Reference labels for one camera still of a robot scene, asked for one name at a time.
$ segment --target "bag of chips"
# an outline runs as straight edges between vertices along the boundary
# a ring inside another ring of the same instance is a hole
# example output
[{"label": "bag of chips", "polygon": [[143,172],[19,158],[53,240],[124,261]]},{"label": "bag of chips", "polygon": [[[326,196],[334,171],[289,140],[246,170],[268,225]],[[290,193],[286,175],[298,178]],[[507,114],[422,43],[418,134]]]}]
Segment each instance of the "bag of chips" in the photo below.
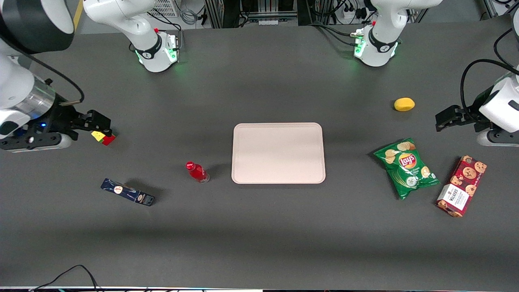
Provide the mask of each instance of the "bag of chips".
[{"label": "bag of chips", "polygon": [[411,191],[440,183],[420,159],[411,138],[382,148],[375,152],[375,156],[384,161],[401,200]]}]

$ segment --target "bottle cap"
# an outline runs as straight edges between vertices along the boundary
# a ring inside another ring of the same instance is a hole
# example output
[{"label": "bottle cap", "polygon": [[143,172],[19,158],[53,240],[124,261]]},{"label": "bottle cap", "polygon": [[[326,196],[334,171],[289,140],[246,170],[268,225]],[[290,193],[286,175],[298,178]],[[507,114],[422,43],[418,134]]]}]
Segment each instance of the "bottle cap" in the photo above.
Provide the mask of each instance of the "bottle cap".
[{"label": "bottle cap", "polygon": [[187,168],[187,170],[194,170],[195,169],[195,163],[192,162],[192,161],[188,161],[186,163],[186,168]]}]

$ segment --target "blue box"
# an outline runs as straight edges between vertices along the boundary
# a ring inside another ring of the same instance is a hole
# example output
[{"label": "blue box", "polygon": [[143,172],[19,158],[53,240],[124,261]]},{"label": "blue box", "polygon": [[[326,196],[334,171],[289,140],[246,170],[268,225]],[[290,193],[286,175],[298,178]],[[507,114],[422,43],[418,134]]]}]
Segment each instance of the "blue box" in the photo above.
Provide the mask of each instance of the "blue box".
[{"label": "blue box", "polygon": [[123,198],[127,198],[134,203],[145,206],[151,206],[153,200],[155,199],[155,197],[150,194],[146,194],[145,192],[131,188],[127,185],[118,183],[108,178],[104,179],[101,188],[105,191],[120,195]]}]

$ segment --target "cookie image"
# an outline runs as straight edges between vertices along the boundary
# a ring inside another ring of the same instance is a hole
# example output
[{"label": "cookie image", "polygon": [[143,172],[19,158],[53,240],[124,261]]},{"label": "cookie image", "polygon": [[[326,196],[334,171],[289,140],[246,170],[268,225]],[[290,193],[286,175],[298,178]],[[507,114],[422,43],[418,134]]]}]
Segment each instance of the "cookie image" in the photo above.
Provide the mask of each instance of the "cookie image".
[{"label": "cookie image", "polygon": [[452,217],[462,217],[462,215],[459,212],[449,211],[447,213],[449,213],[449,215],[451,215]]},{"label": "cookie image", "polygon": [[395,157],[399,152],[393,149],[388,149],[386,151],[386,157]]},{"label": "cookie image", "polygon": [[463,182],[459,180],[456,176],[450,178],[450,183],[454,185],[461,185]]},{"label": "cookie image", "polygon": [[463,175],[468,179],[474,179],[476,178],[476,170],[472,167],[465,167],[463,169]]},{"label": "cookie image", "polygon": [[476,169],[477,172],[484,174],[485,170],[486,170],[486,164],[478,161],[474,164],[474,168]]},{"label": "cookie image", "polygon": [[440,207],[440,208],[446,210],[446,209],[447,209],[447,202],[444,201],[444,200],[440,200],[440,201],[438,202],[438,207]]},{"label": "cookie image", "polygon": [[469,196],[473,196],[474,193],[476,192],[476,189],[477,189],[477,187],[473,184],[470,184],[465,187],[465,191],[467,192],[467,194],[469,194]]},{"label": "cookie image", "polygon": [[463,156],[463,157],[461,158],[461,160],[465,161],[465,162],[468,163],[468,164],[471,164],[473,158],[470,157],[470,156],[468,156],[468,155],[465,155],[465,156]]},{"label": "cookie image", "polygon": [[431,175],[431,171],[427,166],[422,167],[420,172],[422,174],[422,177],[429,177],[429,175]]},{"label": "cookie image", "polygon": [[386,156],[386,162],[389,163],[389,164],[393,163],[394,162],[394,156],[392,156],[392,157],[387,157]]},{"label": "cookie image", "polygon": [[397,149],[400,150],[400,151],[409,150],[409,144],[407,144],[407,142],[402,142],[402,143],[397,145]]}]

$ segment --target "yellow lemon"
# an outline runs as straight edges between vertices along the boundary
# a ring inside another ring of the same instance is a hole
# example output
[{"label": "yellow lemon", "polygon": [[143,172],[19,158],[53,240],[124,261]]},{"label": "yellow lemon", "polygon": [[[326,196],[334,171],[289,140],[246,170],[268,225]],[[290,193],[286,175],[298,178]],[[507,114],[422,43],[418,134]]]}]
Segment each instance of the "yellow lemon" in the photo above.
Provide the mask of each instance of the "yellow lemon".
[{"label": "yellow lemon", "polygon": [[409,97],[399,98],[394,102],[394,109],[399,112],[410,111],[415,107],[415,102]]}]

